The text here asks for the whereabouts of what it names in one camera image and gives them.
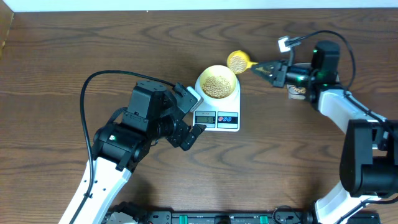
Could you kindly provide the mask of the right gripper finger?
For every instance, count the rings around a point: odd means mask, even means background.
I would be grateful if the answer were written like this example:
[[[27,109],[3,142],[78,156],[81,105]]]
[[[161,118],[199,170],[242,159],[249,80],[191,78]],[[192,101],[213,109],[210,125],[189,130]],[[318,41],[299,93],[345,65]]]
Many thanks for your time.
[[[269,72],[261,72],[261,71],[255,70],[254,73],[269,83],[274,82],[274,76],[273,76],[273,74],[271,74]]]
[[[277,64],[276,60],[267,61],[267,62],[259,62],[253,64],[251,66],[252,71],[259,71],[259,72],[272,72],[274,70],[275,65]]]

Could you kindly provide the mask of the yellow measuring scoop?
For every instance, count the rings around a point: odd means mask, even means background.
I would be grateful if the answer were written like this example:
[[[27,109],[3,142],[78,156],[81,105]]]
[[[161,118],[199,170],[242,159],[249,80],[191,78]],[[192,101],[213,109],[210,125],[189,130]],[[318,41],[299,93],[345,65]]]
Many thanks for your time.
[[[227,58],[227,67],[234,73],[240,74],[250,69],[257,62],[252,62],[249,55],[242,50],[231,52]]]

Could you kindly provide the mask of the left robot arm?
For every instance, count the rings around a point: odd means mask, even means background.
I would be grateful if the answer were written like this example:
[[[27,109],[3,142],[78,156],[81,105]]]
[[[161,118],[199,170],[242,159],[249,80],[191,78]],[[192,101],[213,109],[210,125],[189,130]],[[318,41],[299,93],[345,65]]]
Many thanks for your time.
[[[177,83],[168,90],[159,82],[137,82],[129,106],[97,130],[92,160],[60,223],[101,223],[154,141],[165,138],[173,147],[189,150],[205,126],[189,126],[183,118],[202,101],[190,86]]]

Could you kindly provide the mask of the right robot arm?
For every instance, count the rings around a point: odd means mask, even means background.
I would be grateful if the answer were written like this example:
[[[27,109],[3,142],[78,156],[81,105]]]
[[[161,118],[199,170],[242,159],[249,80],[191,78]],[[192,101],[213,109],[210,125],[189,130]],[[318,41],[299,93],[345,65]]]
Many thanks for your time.
[[[305,98],[345,134],[340,160],[340,181],[301,223],[346,223],[369,204],[397,202],[397,121],[389,120],[356,100],[338,79],[340,46],[319,41],[309,67],[295,65],[294,43],[281,39],[287,60],[253,63],[251,71],[272,86],[306,89]]]

